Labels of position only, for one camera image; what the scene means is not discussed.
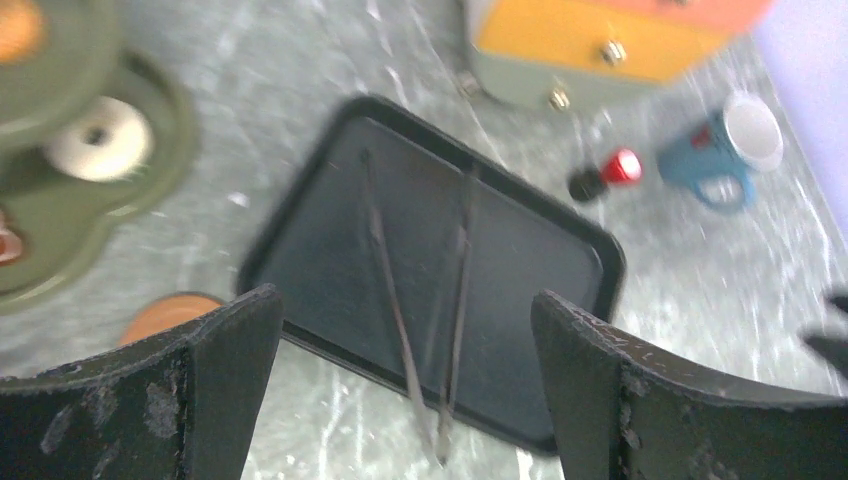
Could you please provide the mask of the metal food tongs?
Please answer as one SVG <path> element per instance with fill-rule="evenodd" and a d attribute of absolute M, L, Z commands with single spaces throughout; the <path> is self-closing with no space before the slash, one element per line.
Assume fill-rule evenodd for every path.
<path fill-rule="evenodd" d="M 370 248 L 376 262 L 379 283 L 385 288 L 389 313 L 396 328 L 407 397 L 412 402 L 417 434 L 426 457 L 445 468 L 452 453 L 459 359 L 465 328 L 472 229 L 478 210 L 478 173 L 474 166 L 461 175 L 461 193 L 456 224 L 448 229 L 448 251 L 441 259 L 435 297 L 423 300 L 417 293 L 405 291 L 400 277 L 399 241 L 389 238 L 388 204 L 378 191 L 376 161 L 363 150 L 358 160 L 364 168 L 366 223 Z M 421 369 L 435 359 L 435 341 L 443 314 L 448 315 L 448 359 L 440 373 L 438 405 L 435 410 L 425 401 Z"/>

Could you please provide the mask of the white glazed donut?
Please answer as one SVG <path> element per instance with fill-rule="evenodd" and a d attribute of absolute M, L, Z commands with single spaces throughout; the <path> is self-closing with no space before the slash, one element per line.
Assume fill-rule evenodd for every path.
<path fill-rule="evenodd" d="M 45 142 L 42 151 L 59 172 L 105 183 L 128 178 L 153 153 L 153 129 L 134 106 L 101 96 L 91 109 Z"/>

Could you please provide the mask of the blue mug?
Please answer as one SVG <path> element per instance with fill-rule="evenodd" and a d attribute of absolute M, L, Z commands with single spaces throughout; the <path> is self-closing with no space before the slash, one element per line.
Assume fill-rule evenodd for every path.
<path fill-rule="evenodd" d="M 737 213 L 755 200 L 754 173 L 777 169 L 785 141 L 778 120 L 758 96 L 729 96 L 696 128 L 657 155 L 662 180 L 689 191 L 721 214 Z"/>

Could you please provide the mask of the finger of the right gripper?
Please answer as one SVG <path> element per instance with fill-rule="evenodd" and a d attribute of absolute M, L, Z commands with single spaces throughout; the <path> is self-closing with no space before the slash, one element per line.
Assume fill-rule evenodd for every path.
<path fill-rule="evenodd" d="M 847 322 L 847 292 L 833 292 L 827 303 Z M 808 348 L 829 363 L 843 379 L 847 378 L 847 335 L 837 336 L 825 332 L 805 331 L 801 336 Z"/>

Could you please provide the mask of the tan round biscuit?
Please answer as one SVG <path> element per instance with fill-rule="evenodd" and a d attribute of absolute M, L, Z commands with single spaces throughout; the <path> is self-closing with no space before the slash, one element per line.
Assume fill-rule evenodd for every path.
<path fill-rule="evenodd" d="M 22 61 L 44 37 L 41 8 L 31 0 L 1 0 L 1 64 Z"/>

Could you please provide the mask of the brown heart cookie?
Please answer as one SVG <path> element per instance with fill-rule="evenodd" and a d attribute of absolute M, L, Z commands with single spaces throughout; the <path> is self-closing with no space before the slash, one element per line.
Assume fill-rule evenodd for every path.
<path fill-rule="evenodd" d="M 25 255 L 24 240 L 9 226 L 6 213 L 1 211 L 1 265 L 13 264 Z"/>

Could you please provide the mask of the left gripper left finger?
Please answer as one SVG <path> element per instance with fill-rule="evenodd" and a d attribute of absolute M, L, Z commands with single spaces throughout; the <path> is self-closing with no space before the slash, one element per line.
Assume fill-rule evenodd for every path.
<path fill-rule="evenodd" d="M 192 321 L 1 381 L 5 479 L 237 479 L 277 353 L 263 285 Z"/>

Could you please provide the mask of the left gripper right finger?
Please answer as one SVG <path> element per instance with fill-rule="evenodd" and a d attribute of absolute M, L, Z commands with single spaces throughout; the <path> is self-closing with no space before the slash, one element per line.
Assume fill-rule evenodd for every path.
<path fill-rule="evenodd" d="M 847 401 L 677 356 L 558 297 L 531 325 L 568 479 L 843 479 Z"/>

